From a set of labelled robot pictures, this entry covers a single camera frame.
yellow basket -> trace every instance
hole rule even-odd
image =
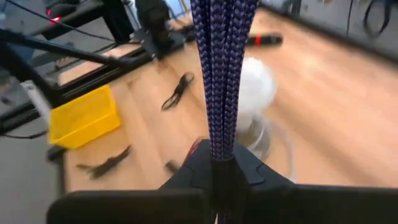
[[[105,85],[51,111],[49,142],[76,149],[119,126],[116,102]]]

light wood floor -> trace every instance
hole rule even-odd
[[[253,33],[280,32],[281,47],[248,48],[278,81],[275,102],[264,112],[293,142],[298,183],[398,187],[398,69],[266,11]],[[122,55],[131,45],[113,50]],[[98,65],[86,63],[60,77],[65,83]],[[195,81],[180,104],[161,112],[179,78]],[[170,177],[164,164],[182,162],[199,136],[207,136],[200,61],[195,43],[111,83],[123,126],[67,153],[67,188],[156,189]],[[133,148],[124,162],[98,180],[75,168],[97,164]],[[265,161],[287,174],[287,154],[275,138]]]

gray cabinet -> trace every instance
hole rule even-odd
[[[345,35],[349,4],[350,0],[302,0],[300,18]]]
[[[363,29],[364,14],[369,2],[369,0],[354,0],[348,31],[349,37],[378,51],[398,57],[398,41],[396,41],[398,38],[398,7],[392,9],[390,23],[384,32],[377,38],[371,38]],[[381,2],[376,2],[369,13],[369,27],[372,30],[379,30],[383,21],[384,6]]]

black cable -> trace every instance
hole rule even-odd
[[[384,21],[383,21],[383,25],[381,26],[381,28],[378,31],[373,31],[370,26],[369,26],[369,14],[370,11],[373,7],[373,4],[376,2],[377,0],[371,0],[371,2],[369,3],[368,8],[366,9],[365,12],[365,16],[363,19],[363,28],[366,32],[366,34],[371,37],[371,38],[376,38],[379,37],[384,30],[386,29],[386,27],[388,26],[388,24],[390,23],[390,18],[391,18],[391,11],[392,11],[392,5],[394,3],[394,0],[382,0],[379,2],[383,2],[384,3]]]
[[[354,3],[354,0],[351,0],[351,2],[349,3],[346,36],[348,36],[348,34],[349,34],[349,24],[351,23],[350,21],[351,21],[351,11],[353,8],[353,3]]]
[[[7,138],[14,138],[14,139],[35,139],[35,138],[39,138],[45,134],[47,134],[47,130],[39,132],[37,134],[32,134],[30,136],[12,136],[12,135],[8,135],[8,134],[2,134],[2,136],[7,137]]]
[[[167,110],[171,107],[175,107],[181,100],[183,93],[188,88],[189,84],[191,84],[194,78],[195,76],[193,75],[193,73],[185,73],[181,77],[177,87],[175,87],[173,95],[163,103],[162,110]]]
[[[42,19],[45,19],[45,20],[50,21],[50,22],[54,22],[54,23],[56,23],[56,24],[58,24],[58,25],[61,25],[61,26],[66,27],[66,28],[68,28],[68,29],[74,30],[74,31],[79,32],[79,33],[81,33],[81,34],[88,35],[88,36],[90,36],[90,37],[95,37],[95,38],[102,39],[102,40],[108,40],[108,41],[111,41],[111,42],[116,43],[116,44],[134,44],[134,43],[117,43],[117,42],[115,42],[115,40],[113,40],[113,39],[110,39],[110,38],[107,38],[107,37],[102,37],[102,36],[99,36],[99,35],[90,34],[90,33],[87,33],[87,32],[85,32],[85,31],[82,31],[82,30],[80,30],[80,29],[76,29],[76,28],[74,28],[74,27],[72,27],[72,26],[70,26],[70,25],[66,25],[66,24],[64,24],[64,23],[62,23],[62,22],[53,21],[53,20],[51,20],[51,19],[49,19],[49,18],[47,18],[47,17],[45,17],[45,16],[43,16],[43,15],[37,13],[37,12],[34,12],[34,11],[32,11],[32,10],[30,10],[30,9],[28,9],[28,8],[26,8],[26,7],[24,7],[24,6],[21,6],[20,4],[14,2],[14,1],[12,1],[12,0],[6,0],[6,2],[9,2],[9,3],[15,5],[16,7],[20,8],[20,9],[22,9],[22,10],[25,10],[25,11],[27,11],[27,12],[33,14],[33,15],[39,16],[39,17],[42,18]]]

black plastic mount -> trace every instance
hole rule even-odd
[[[148,52],[152,58],[162,59],[165,55],[170,54],[183,47],[185,37],[181,32],[170,30],[169,39],[170,45],[166,47],[159,46],[154,43],[153,36],[145,31],[139,29],[134,32],[134,36],[141,41],[142,47]]]
[[[220,183],[209,146],[159,190],[75,192],[52,204],[47,223],[214,223],[221,191],[231,193],[231,223],[398,223],[397,189],[294,184],[237,144],[233,182]]]

